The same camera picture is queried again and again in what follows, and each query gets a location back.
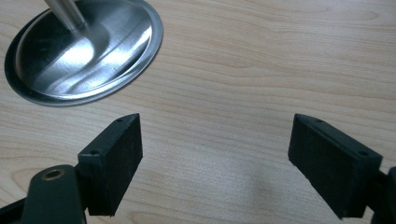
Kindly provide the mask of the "steel utensil rack stand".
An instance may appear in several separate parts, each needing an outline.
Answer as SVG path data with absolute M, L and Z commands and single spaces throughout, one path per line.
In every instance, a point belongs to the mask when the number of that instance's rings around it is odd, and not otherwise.
M 139 77 L 155 58 L 163 23 L 146 0 L 44 0 L 5 58 L 10 87 L 45 106 L 83 105 Z

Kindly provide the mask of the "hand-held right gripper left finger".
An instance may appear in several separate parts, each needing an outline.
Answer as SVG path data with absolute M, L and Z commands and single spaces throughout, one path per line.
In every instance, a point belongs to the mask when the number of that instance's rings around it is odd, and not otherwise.
M 142 158 L 138 113 L 115 119 L 78 153 L 83 203 L 91 216 L 116 214 Z

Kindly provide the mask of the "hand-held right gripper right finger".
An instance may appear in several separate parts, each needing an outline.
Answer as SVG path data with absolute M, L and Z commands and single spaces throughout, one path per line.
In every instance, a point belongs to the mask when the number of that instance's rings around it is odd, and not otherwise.
M 363 216 L 381 155 L 321 119 L 296 114 L 288 157 L 339 218 Z

